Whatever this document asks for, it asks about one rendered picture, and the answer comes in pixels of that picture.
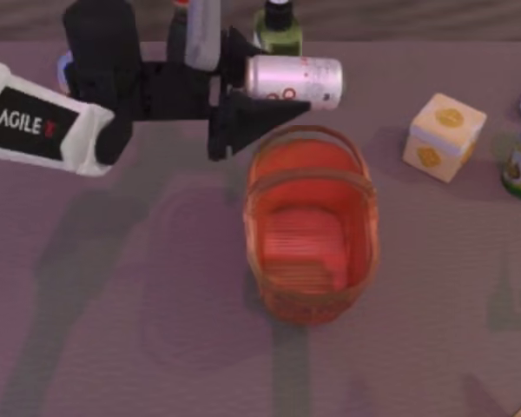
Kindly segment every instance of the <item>wooden table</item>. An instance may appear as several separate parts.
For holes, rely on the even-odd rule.
[[[0,43],[54,86],[60,43]],[[161,44],[146,44],[148,55]],[[144,123],[104,178],[0,162],[0,417],[507,417],[521,406],[521,202],[498,179],[521,129],[521,43],[313,43],[348,91],[310,113],[362,148],[379,191],[375,283],[333,324],[268,318],[244,254],[250,150],[203,122]],[[405,165],[434,92],[481,109],[444,185]]]

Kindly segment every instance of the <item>black bottle cap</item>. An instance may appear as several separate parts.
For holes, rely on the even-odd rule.
[[[265,25],[270,30],[283,31],[291,27],[293,23],[293,3],[273,3],[267,0],[264,6]]]

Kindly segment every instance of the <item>small cardboard box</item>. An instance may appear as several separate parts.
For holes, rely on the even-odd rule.
[[[437,93],[413,119],[403,160],[450,182],[471,157],[485,122],[485,113]]]

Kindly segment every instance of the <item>robotic arm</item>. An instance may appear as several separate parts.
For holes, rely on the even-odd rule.
[[[208,158],[225,159],[310,103],[257,100],[241,92],[247,59],[262,50],[220,30],[220,0],[191,0],[185,63],[144,62],[126,0],[76,0],[63,25],[73,62],[69,97],[0,63],[0,159],[103,175],[121,156],[133,122],[207,120]],[[221,80],[216,106],[210,84]]]

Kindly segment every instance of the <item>white can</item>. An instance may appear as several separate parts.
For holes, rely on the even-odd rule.
[[[304,56],[258,55],[247,61],[245,91],[256,99],[310,102],[336,109],[344,92],[340,61]]]

